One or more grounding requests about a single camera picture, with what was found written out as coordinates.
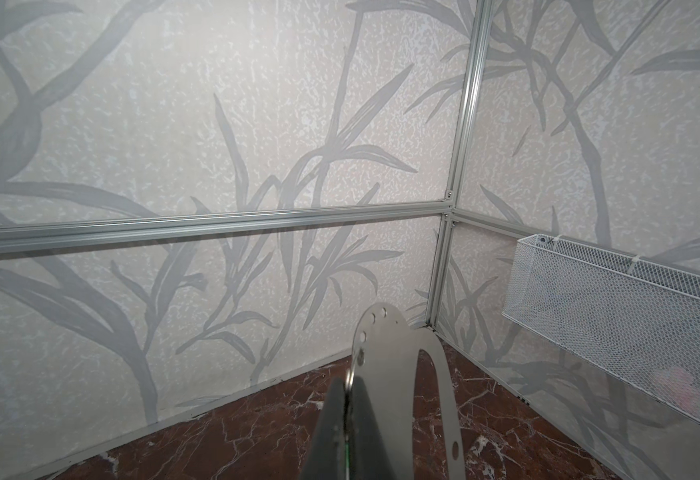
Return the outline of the grey metal carabiner plate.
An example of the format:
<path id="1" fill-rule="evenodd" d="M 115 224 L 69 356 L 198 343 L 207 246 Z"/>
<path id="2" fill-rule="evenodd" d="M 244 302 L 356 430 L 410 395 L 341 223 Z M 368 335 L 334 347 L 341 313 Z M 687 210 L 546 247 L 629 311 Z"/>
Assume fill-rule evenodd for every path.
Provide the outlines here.
<path id="1" fill-rule="evenodd" d="M 369 307 L 356 328 L 346 392 L 355 380 L 364 381 L 395 479 L 412 479 L 414 393 L 422 352 L 431 358 L 436 370 L 448 477 L 464 479 L 466 467 L 452 378 L 441 341 L 431 329 L 410 326 L 403 313 L 389 303 Z"/>

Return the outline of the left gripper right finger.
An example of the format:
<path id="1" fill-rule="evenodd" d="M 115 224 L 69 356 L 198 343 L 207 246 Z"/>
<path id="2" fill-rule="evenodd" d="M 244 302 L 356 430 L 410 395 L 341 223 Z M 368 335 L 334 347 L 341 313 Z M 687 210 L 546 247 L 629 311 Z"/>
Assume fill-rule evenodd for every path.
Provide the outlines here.
<path id="1" fill-rule="evenodd" d="M 347 479 L 396 478 L 363 380 L 346 394 L 345 437 Z"/>

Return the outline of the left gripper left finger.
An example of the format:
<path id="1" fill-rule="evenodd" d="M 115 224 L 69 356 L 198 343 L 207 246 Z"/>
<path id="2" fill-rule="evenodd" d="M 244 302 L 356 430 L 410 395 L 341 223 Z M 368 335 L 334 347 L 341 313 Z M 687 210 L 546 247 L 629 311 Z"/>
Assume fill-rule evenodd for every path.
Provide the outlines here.
<path id="1" fill-rule="evenodd" d="M 314 429 L 300 480 L 341 480 L 346 478 L 344 381 L 333 378 Z"/>

